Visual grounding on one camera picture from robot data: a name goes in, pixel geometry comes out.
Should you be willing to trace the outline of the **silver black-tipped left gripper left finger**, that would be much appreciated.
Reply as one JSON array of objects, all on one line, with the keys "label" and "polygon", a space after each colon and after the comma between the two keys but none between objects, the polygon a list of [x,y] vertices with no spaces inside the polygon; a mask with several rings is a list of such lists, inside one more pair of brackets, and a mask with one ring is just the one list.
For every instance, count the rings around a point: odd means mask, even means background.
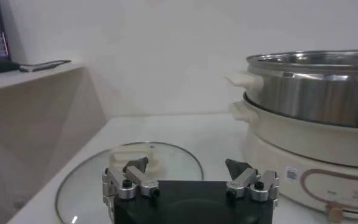
[{"label": "silver black-tipped left gripper left finger", "polygon": [[149,159],[143,157],[126,163],[122,170],[105,168],[102,172],[102,200],[108,213],[114,214],[114,199],[132,200],[137,192],[147,198],[160,196],[158,180],[145,174]]}]

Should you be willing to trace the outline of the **silver black-tipped left gripper right finger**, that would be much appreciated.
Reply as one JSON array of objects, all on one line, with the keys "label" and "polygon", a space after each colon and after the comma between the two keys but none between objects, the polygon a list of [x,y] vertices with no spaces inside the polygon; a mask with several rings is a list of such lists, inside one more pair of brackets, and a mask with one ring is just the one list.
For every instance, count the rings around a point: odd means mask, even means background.
[{"label": "silver black-tipped left gripper right finger", "polygon": [[248,196],[259,203],[271,201],[273,207],[279,202],[279,176],[275,171],[266,170],[260,174],[249,163],[226,159],[225,165],[232,178],[226,183],[226,197],[230,201]]}]

